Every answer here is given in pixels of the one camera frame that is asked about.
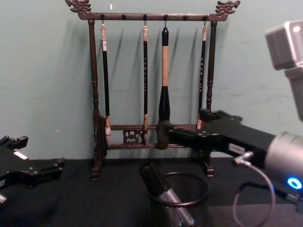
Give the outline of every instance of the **cable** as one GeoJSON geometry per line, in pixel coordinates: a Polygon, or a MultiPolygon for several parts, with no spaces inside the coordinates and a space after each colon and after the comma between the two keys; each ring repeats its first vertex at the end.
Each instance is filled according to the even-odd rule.
{"type": "MultiPolygon", "coordinates": [[[[257,225],[255,225],[254,227],[261,227],[263,226],[268,220],[269,217],[272,215],[274,208],[275,208],[275,204],[276,204],[276,194],[275,194],[275,189],[273,184],[271,183],[270,179],[258,168],[254,167],[250,162],[247,161],[243,161],[241,163],[242,165],[245,165],[246,167],[249,167],[253,170],[255,170],[256,172],[258,172],[266,181],[266,183],[269,186],[269,190],[270,190],[270,195],[271,195],[271,204],[270,204],[270,208],[265,216],[265,218],[258,223],[257,225]]],[[[242,191],[243,188],[240,188],[238,190],[238,192],[235,195],[234,201],[233,201],[233,205],[232,205],[232,215],[233,215],[233,219],[235,220],[235,222],[237,223],[238,226],[240,227],[247,227],[246,225],[244,225],[238,218],[237,215],[237,205],[238,205],[238,201],[239,201],[239,197],[240,197],[240,193],[242,191]]]]}

